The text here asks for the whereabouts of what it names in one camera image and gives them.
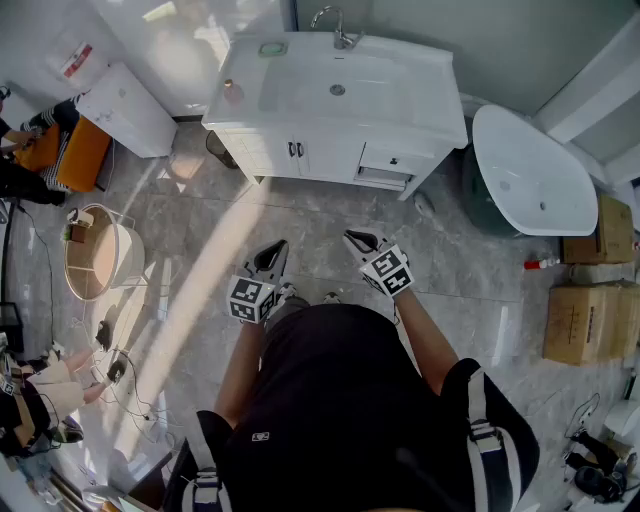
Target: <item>tile floor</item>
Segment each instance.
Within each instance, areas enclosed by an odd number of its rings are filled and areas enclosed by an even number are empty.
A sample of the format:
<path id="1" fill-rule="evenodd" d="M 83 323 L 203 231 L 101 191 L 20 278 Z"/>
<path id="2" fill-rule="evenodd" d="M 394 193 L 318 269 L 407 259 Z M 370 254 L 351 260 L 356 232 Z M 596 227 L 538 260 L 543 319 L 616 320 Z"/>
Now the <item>tile floor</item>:
<path id="1" fill-rule="evenodd" d="M 341 240 L 346 227 L 366 225 L 379 227 L 407 252 L 418 297 L 458 354 L 485 365 L 531 423 L 542 451 L 531 490 L 541 510 L 557 506 L 567 491 L 561 453 L 571 413 L 599 392 L 602 401 L 592 421 L 598 431 L 623 378 L 620 362 L 572 368 L 541 358 L 548 289 L 566 278 L 567 269 L 525 273 L 522 263 L 555 254 L 556 241 L 500 240 L 478 232 L 460 206 L 455 154 L 421 186 L 435 206 L 425 218 L 411 201 L 398 202 L 395 193 L 378 189 L 286 179 L 252 187 L 206 152 L 205 137 L 198 123 L 181 124 L 174 153 L 151 160 L 116 144 L 99 178 L 104 186 L 109 182 L 106 193 L 75 194 L 65 210 L 25 203 L 50 248 L 53 337 L 69 352 L 78 350 L 86 345 L 79 320 L 94 335 L 109 312 L 116 319 L 114 344 L 130 349 L 136 365 L 140 398 L 170 410 L 163 425 L 151 426 L 116 403 L 86 406 L 76 414 L 85 440 L 53 452 L 56 466 L 80 488 L 107 479 L 126 487 L 138 469 L 177 447 L 185 435 L 192 444 L 201 442 L 192 428 L 194 413 L 212 406 L 239 332 L 225 312 L 226 283 L 248 249 L 260 243 L 289 240 L 285 277 L 312 303 L 336 291 L 345 301 L 392 318 L 391 302 L 363 283 Z M 65 212 L 91 202 L 135 219 L 148 286 L 111 290 L 91 303 L 72 295 L 59 234 Z M 20 213 L 8 258 L 8 300 L 19 303 L 28 352 L 37 354 L 51 337 L 46 253 Z M 631 264 L 601 266 L 580 278 L 633 279 L 633 271 Z M 98 365 L 102 371 L 110 360 L 105 359 Z M 136 403 L 131 374 L 116 397 L 107 392 L 105 399 L 118 398 L 139 414 L 147 405 Z M 87 386 L 92 381 L 88 369 L 80 377 Z"/>

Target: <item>drawer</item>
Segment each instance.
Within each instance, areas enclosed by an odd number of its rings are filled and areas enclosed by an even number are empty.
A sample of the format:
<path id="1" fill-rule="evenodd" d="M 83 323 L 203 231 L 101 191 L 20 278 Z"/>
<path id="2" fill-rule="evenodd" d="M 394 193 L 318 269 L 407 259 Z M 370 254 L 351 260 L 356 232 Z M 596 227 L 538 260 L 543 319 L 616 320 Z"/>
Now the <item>drawer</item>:
<path id="1" fill-rule="evenodd" d="M 393 185 L 404 189 L 411 178 L 413 178 L 412 174 L 372 169 L 370 167 L 360 167 L 353 179 L 353 182 L 379 183 L 380 185 Z"/>
<path id="2" fill-rule="evenodd" d="M 431 167 L 434 162 L 433 155 L 427 156 L 409 155 L 387 148 L 370 146 L 367 144 L 360 159 L 362 167 L 373 169 L 383 169 L 390 172 L 404 174 L 422 174 L 426 168 Z"/>

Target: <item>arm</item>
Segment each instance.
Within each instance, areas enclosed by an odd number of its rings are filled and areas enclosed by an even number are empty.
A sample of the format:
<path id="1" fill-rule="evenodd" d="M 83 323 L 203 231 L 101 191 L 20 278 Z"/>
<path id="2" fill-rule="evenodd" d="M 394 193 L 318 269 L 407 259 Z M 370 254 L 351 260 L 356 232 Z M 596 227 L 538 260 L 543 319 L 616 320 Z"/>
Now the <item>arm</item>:
<path id="1" fill-rule="evenodd" d="M 409 288 L 396 295 L 394 300 L 422 378 L 439 395 L 449 370 L 458 362 L 458 356 Z"/>
<path id="2" fill-rule="evenodd" d="M 236 427 L 247 409 L 258 375 L 263 338 L 262 324 L 245 323 L 222 379 L 213 412 L 222 416 L 231 428 Z"/>

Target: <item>white bottle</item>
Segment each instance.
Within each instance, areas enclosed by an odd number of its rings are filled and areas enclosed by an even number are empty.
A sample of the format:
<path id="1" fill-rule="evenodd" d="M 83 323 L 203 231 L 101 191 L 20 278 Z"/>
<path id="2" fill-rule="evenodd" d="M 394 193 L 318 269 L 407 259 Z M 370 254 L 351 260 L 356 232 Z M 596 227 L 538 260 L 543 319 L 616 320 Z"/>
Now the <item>white bottle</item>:
<path id="1" fill-rule="evenodd" d="M 237 105 L 244 98 L 244 92 L 242 87 L 238 84 L 234 84 L 233 80 L 224 81 L 224 97 L 231 105 Z"/>

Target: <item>wall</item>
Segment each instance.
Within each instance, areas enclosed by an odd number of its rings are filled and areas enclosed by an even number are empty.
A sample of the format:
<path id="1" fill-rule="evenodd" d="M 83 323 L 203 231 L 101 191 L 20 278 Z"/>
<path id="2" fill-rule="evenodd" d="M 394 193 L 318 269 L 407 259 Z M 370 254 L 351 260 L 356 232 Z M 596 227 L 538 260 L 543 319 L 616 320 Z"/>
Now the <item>wall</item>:
<path id="1" fill-rule="evenodd" d="M 46 64 L 50 46 L 69 29 L 110 60 L 123 58 L 124 48 L 87 0 L 0 2 L 0 84 L 12 90 L 2 117 L 14 128 L 77 94 Z"/>
<path id="2" fill-rule="evenodd" d="M 310 30 L 325 0 L 297 0 Z M 461 92 L 533 115 L 613 37 L 634 0 L 351 0 L 345 30 L 454 52 Z M 333 15 L 319 28 L 332 30 Z"/>
<path id="3" fill-rule="evenodd" d="M 13 93 L 2 117 L 17 128 L 77 94 L 46 64 L 63 31 L 124 61 L 171 115 L 202 114 L 231 35 L 290 30 L 291 18 L 289 0 L 0 2 L 0 84 Z"/>
<path id="4" fill-rule="evenodd" d="M 582 132 L 573 142 L 603 163 L 640 144 L 640 94 Z"/>
<path id="5" fill-rule="evenodd" d="M 13 512 L 51 512 L 40 498 L 31 494 L 27 480 L 19 471 L 11 472 L 4 457 L 0 456 L 0 497 Z"/>
<path id="6" fill-rule="evenodd" d="M 88 0 L 127 48 L 129 67 L 173 116 L 204 113 L 238 31 L 291 28 L 289 0 Z"/>

